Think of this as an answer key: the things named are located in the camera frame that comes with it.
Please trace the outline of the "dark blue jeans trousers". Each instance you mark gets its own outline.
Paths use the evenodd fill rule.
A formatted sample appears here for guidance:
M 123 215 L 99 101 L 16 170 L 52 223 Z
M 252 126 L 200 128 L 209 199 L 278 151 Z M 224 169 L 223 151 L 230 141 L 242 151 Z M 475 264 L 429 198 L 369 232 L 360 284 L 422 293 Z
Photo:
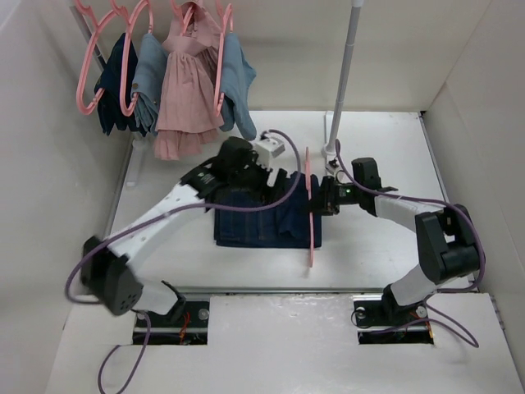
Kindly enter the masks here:
M 293 172 L 288 179 L 291 186 L 299 178 L 292 195 L 275 208 L 240 213 L 225 210 L 214 212 L 214 240 L 216 245 L 232 248 L 308 249 L 309 220 L 308 194 L 305 175 Z M 322 246 L 322 217 L 313 215 L 315 247 Z

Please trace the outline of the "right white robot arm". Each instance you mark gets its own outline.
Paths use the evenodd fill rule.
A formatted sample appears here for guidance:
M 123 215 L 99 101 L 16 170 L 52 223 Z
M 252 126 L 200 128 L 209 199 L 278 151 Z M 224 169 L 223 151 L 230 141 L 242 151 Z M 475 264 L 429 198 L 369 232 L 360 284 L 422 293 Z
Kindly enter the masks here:
M 355 302 L 359 327 L 399 326 L 413 321 L 428 296 L 447 282 L 481 270 L 483 255 L 464 206 L 395 195 L 395 189 L 382 185 L 373 158 L 355 159 L 352 170 L 353 180 L 346 184 L 335 176 L 324 176 L 312 195 L 309 211 L 333 216 L 343 205 L 357 205 L 375 218 L 412 231 L 418 251 L 417 265 L 387 285 L 379 300 Z

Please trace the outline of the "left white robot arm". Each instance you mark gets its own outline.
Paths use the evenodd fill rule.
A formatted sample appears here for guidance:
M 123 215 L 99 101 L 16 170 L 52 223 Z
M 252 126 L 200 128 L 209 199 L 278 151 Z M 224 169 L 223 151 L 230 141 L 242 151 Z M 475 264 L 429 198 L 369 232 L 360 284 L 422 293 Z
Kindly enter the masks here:
M 187 172 L 171 191 L 128 227 L 102 241 L 84 243 L 80 281 L 112 315 L 154 313 L 167 326 L 183 318 L 185 297 L 169 282 L 138 278 L 149 256 L 184 225 L 223 203 L 233 191 L 246 191 L 264 206 L 275 207 L 290 195 L 287 172 L 274 183 L 271 161 L 285 151 L 275 131 L 250 143 L 225 140 L 216 156 Z

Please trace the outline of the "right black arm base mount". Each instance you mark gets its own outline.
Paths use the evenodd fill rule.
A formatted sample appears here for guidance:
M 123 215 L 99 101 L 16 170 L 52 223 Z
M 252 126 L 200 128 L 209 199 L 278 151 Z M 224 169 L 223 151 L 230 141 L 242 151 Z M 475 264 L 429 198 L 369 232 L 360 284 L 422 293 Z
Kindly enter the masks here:
M 358 329 L 360 345 L 433 345 L 427 310 L 409 306 L 389 314 L 381 300 L 357 299 L 351 320 Z

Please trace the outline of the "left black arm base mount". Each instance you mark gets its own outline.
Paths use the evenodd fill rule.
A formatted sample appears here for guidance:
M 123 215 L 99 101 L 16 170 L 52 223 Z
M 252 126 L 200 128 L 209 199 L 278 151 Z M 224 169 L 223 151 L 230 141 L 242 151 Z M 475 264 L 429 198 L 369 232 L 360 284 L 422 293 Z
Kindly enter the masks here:
M 206 346 L 208 344 L 209 300 L 187 300 L 175 322 L 168 316 L 148 312 L 152 346 Z

